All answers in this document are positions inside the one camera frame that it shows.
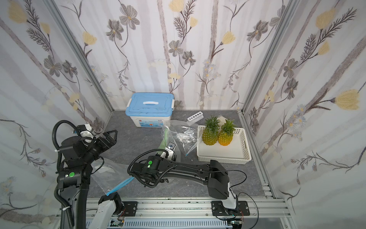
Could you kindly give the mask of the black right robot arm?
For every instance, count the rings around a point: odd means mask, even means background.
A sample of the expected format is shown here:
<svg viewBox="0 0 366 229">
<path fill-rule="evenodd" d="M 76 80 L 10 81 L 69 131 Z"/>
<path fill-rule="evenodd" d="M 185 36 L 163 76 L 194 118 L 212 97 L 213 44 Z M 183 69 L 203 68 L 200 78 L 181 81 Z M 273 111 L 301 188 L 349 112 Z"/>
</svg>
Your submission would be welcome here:
<svg viewBox="0 0 366 229">
<path fill-rule="evenodd" d="M 216 218 L 226 216 L 226 220 L 249 216 L 249 207 L 239 201 L 232 188 L 239 184 L 230 184 L 229 173 L 243 171 L 225 169 L 218 161 L 211 160 L 208 164 L 190 165 L 168 159 L 166 149 L 152 149 L 137 156 L 128 166 L 127 173 L 136 178 L 144 187 L 155 188 L 166 179 L 181 178 L 198 182 L 208 189 L 214 198 L 212 214 Z"/>
</svg>

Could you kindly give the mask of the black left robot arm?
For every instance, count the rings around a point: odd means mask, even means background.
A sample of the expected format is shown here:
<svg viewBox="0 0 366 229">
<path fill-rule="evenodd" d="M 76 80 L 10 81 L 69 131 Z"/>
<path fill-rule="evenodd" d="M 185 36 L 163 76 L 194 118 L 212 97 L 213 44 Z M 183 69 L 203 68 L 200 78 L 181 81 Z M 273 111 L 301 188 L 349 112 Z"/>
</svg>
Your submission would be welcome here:
<svg viewBox="0 0 366 229">
<path fill-rule="evenodd" d="M 74 130 L 74 136 L 57 142 L 57 130 L 67 124 Z M 54 197 L 61 204 L 62 229 L 84 229 L 86 227 L 86 204 L 92 175 L 92 162 L 117 142 L 117 130 L 104 132 L 102 136 L 82 136 L 82 128 L 68 120 L 57 122 L 51 138 L 58 154 L 57 186 Z"/>
</svg>

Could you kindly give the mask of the green zipper NIU bag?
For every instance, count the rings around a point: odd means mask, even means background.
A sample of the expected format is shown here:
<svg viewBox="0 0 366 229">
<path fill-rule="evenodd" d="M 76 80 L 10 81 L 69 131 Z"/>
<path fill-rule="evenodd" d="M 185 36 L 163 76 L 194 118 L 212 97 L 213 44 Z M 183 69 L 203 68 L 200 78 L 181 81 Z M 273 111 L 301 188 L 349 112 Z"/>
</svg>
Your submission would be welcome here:
<svg viewBox="0 0 366 229">
<path fill-rule="evenodd" d="M 162 129 L 162 138 L 163 140 L 161 141 L 158 149 L 165 149 L 168 144 L 171 142 L 172 140 L 172 135 L 170 134 L 170 130 L 163 128 Z"/>
</svg>

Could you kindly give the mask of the yellow pineapple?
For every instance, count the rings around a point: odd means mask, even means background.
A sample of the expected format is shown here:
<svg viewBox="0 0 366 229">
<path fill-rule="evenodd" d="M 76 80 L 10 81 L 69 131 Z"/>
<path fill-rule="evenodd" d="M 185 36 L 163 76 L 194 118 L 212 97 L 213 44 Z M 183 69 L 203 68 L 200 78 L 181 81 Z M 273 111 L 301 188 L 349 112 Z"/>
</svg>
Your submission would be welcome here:
<svg viewBox="0 0 366 229">
<path fill-rule="evenodd" d="M 211 116 L 205 120 L 205 129 L 202 134 L 202 140 L 206 145 L 212 146 L 218 141 L 219 123 L 220 120 L 217 116 Z"/>
<path fill-rule="evenodd" d="M 221 126 L 218 142 L 221 146 L 229 145 L 234 137 L 235 125 L 232 120 L 226 119 L 226 122 Z"/>
</svg>

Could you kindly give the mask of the clear bag blue zipper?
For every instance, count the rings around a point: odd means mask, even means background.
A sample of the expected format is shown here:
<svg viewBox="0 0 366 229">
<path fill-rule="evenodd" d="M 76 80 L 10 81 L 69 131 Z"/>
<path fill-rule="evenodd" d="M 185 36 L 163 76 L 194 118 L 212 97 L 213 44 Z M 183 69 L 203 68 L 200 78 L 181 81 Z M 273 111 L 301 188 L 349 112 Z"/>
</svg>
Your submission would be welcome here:
<svg viewBox="0 0 366 229">
<path fill-rule="evenodd" d="M 107 158 L 98 159 L 92 162 L 91 166 L 93 168 L 91 177 L 107 196 L 125 187 L 134 179 L 127 173 L 128 165 L 115 163 Z"/>
<path fill-rule="evenodd" d="M 179 152 L 184 156 L 188 156 L 197 147 L 199 141 L 198 127 L 196 123 L 169 120 L 163 123 L 162 129 L 170 130 L 171 142 L 176 144 Z"/>
</svg>

